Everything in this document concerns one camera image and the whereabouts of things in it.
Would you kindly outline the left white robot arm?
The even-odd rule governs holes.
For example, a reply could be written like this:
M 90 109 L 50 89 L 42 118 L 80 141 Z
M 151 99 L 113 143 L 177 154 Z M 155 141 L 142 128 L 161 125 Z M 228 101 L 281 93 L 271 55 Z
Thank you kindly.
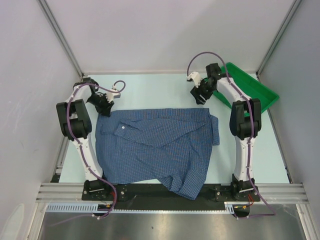
M 114 84 L 111 89 L 102 88 L 105 93 L 99 92 L 101 87 L 90 77 L 73 85 L 71 96 L 64 102 L 56 104 L 59 125 L 62 134 L 76 147 L 81 157 L 85 173 L 84 188 L 100 200 L 110 196 L 111 188 L 101 179 L 104 176 L 91 141 L 93 130 L 92 122 L 86 108 L 90 103 L 98 114 L 109 117 L 114 105 L 114 98 L 121 93 Z

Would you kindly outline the blue checkered long sleeve shirt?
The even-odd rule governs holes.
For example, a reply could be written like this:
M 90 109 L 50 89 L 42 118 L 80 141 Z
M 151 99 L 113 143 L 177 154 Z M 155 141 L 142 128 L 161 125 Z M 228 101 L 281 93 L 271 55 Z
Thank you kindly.
M 207 108 L 116 110 L 95 130 L 99 165 L 113 184 L 158 180 L 194 200 L 220 143 L 219 121 Z

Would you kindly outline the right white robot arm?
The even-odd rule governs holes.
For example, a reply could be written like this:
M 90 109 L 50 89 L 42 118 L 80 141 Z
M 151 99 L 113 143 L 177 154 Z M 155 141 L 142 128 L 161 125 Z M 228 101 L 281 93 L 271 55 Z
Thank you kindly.
M 229 129 L 235 138 L 236 160 L 227 191 L 234 200 L 246 201 L 256 192 L 252 156 L 254 142 L 262 128 L 261 101 L 245 94 L 217 63 L 207 65 L 206 74 L 204 79 L 196 71 L 187 73 L 186 80 L 194 83 L 190 93 L 198 105 L 205 104 L 214 92 L 221 93 L 231 105 Z

